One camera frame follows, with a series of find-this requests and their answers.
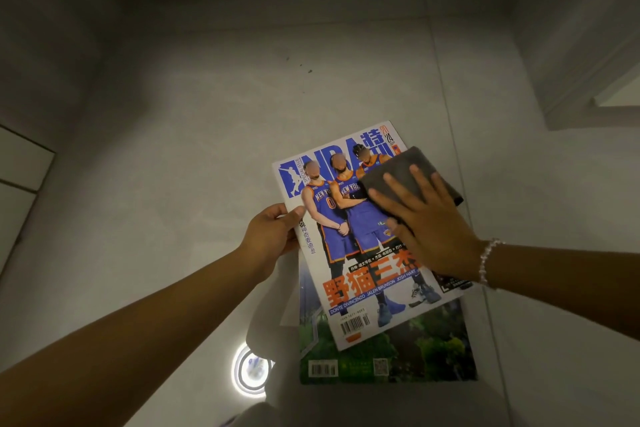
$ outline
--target right hand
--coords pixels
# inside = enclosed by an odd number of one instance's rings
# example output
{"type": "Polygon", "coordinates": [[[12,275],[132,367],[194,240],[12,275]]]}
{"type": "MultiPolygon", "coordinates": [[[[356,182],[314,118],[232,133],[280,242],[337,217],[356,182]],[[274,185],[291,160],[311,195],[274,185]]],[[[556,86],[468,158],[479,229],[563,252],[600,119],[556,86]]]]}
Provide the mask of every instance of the right hand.
{"type": "Polygon", "coordinates": [[[347,223],[346,221],[342,223],[338,227],[338,233],[340,233],[340,235],[342,235],[343,237],[346,237],[349,234],[349,223],[347,223]]]}
{"type": "Polygon", "coordinates": [[[458,212],[437,172],[431,175],[432,186],[416,165],[409,169],[426,203],[413,196],[388,173],[383,178],[403,204],[396,203],[375,189],[369,190],[369,197],[411,228],[399,225],[394,218],[387,221],[394,235],[407,245],[420,263],[441,275],[469,277],[479,269],[484,243],[458,212]]]}

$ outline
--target left hand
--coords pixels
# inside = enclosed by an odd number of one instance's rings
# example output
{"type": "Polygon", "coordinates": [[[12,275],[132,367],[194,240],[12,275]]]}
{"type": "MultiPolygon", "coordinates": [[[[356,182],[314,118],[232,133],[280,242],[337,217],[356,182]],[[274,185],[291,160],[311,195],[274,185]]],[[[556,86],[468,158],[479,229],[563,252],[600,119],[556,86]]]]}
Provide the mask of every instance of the left hand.
{"type": "Polygon", "coordinates": [[[293,228],[305,211],[304,206],[298,206],[287,213],[284,203],[272,204],[249,222],[238,252],[255,267],[260,282],[271,275],[280,255],[300,246],[293,228]]]}

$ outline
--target magazine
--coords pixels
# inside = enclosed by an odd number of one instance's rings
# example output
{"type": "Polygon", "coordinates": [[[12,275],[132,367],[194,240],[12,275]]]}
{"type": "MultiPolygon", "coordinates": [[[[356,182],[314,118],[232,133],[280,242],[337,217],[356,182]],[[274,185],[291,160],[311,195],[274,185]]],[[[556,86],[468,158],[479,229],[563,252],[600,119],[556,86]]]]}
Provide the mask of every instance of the magazine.
{"type": "Polygon", "coordinates": [[[434,274],[391,232],[359,179],[406,150],[383,122],[283,159],[273,169],[339,351],[457,299],[470,282],[434,274]]]}
{"type": "Polygon", "coordinates": [[[408,383],[476,380],[460,300],[338,351],[300,254],[300,382],[408,383]]]}

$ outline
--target floor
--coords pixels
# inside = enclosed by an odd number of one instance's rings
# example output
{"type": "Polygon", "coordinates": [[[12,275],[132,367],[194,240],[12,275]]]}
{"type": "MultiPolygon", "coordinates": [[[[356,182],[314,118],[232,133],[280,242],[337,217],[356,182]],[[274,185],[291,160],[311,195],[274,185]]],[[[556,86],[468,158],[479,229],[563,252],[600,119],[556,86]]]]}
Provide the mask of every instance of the floor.
{"type": "MultiPolygon", "coordinates": [[[[271,162],[384,119],[463,190],[481,237],[640,252],[640,133],[547,131],[491,0],[148,0],[0,281],[0,369],[227,253],[279,199],[271,162]]],[[[230,384],[245,338],[276,361],[246,424],[640,420],[637,342],[503,291],[466,298],[480,382],[302,388],[279,326],[295,281],[280,263],[129,425],[254,405],[230,384]]]]}

